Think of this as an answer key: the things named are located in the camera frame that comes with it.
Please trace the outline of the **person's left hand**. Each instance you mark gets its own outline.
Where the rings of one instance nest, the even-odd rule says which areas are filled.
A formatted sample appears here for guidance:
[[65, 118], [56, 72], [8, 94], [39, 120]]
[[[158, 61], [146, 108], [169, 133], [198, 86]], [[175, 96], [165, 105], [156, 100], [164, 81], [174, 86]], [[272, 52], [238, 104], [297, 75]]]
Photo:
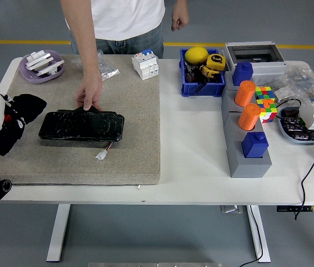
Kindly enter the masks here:
[[172, 11], [172, 24], [171, 30], [181, 30], [189, 23], [190, 17], [187, 7], [174, 7]]

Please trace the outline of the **person's right hand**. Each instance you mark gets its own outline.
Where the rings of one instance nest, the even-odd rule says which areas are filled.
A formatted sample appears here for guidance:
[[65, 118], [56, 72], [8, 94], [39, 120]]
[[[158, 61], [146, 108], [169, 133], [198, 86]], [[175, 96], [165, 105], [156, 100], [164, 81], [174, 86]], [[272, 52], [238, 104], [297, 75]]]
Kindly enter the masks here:
[[102, 76], [99, 72], [83, 75], [83, 80], [74, 94], [77, 107], [88, 111], [91, 107], [101, 110], [100, 98], [102, 93]]

